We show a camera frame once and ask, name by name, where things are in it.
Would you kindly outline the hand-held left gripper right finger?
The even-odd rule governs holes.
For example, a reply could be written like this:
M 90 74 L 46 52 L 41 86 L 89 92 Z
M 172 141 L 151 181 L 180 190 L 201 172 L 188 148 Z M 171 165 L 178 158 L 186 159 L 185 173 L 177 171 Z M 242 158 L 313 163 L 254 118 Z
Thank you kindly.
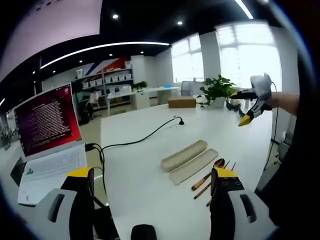
M 269 208 L 228 169 L 211 170 L 211 240 L 267 240 L 277 228 Z

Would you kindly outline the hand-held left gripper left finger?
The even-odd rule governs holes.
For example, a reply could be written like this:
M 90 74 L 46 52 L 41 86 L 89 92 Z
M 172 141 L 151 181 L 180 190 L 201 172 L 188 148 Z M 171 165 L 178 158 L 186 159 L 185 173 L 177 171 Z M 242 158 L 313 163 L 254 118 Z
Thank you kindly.
M 31 240 L 92 240 L 93 169 L 67 174 L 61 188 L 51 190 L 34 208 Z

